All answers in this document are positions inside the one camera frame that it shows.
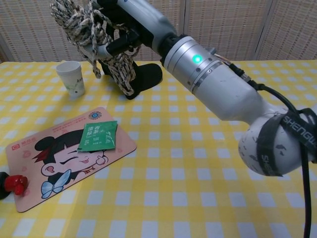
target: paper cup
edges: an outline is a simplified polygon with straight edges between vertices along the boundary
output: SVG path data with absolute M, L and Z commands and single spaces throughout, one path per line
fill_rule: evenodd
M 66 61 L 61 63 L 56 67 L 56 72 L 71 97 L 79 97 L 85 93 L 84 80 L 79 62 Z

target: rope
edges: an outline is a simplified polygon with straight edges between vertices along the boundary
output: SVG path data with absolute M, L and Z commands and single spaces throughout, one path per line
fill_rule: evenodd
M 108 35 L 102 24 L 95 20 L 95 16 L 100 17 L 107 25 L 115 30 L 129 31 L 123 24 L 113 24 L 109 18 L 104 16 L 99 10 L 93 9 L 92 0 L 88 0 L 88 8 L 76 6 L 72 0 L 52 0 L 51 15 L 55 21 L 63 27 L 70 43 L 76 46 L 81 55 L 93 66 L 93 72 L 97 78 L 101 78 L 100 70 L 97 67 L 98 46 L 108 45 L 114 39 Z M 92 44 L 93 53 L 88 56 L 84 46 Z M 114 81 L 121 91 L 128 96 L 134 93 L 130 82 L 136 77 L 133 58 L 138 54 L 140 47 L 135 53 L 128 55 L 121 53 L 115 57 L 102 59 L 102 63 L 109 67 Z

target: green packet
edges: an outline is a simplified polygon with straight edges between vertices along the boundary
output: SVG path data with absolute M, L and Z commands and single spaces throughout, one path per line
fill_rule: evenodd
M 117 121 L 85 124 L 78 151 L 114 149 L 117 126 Z

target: mouse pad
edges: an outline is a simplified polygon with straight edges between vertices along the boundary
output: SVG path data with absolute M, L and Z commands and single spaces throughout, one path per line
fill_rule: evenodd
M 6 147 L 10 175 L 28 178 L 22 196 L 14 196 L 16 210 L 25 212 L 136 149 L 118 126 L 113 150 L 78 152 L 85 124 L 112 121 L 97 108 Z

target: table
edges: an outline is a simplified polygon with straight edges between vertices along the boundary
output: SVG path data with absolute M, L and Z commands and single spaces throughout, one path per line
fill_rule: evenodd
M 237 63 L 296 106 L 316 103 L 317 60 Z M 57 64 L 0 64 L 0 171 L 7 171 L 9 143 L 98 106 L 138 149 L 28 212 L 17 213 L 12 196 L 0 201 L 0 238 L 302 237 L 300 170 L 283 178 L 250 171 L 237 150 L 246 124 L 219 121 L 166 71 L 163 83 L 127 101 L 82 62 L 87 92 L 70 100 Z M 317 237 L 317 167 L 310 165 Z

